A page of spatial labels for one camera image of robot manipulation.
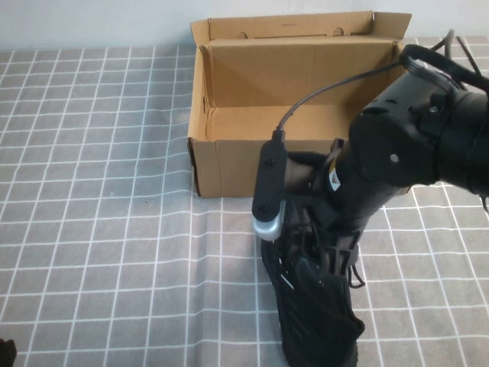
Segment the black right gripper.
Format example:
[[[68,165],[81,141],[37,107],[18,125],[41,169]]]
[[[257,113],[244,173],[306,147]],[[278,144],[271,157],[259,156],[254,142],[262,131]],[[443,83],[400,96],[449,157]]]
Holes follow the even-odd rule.
[[[351,145],[334,140],[330,152],[315,167],[309,184],[314,196],[309,208],[315,234],[324,239],[324,267],[327,274],[351,280],[360,275],[356,268],[360,232],[368,220],[391,198],[397,187],[371,176],[361,166]],[[308,258],[297,264],[301,283],[323,285],[322,266]]]

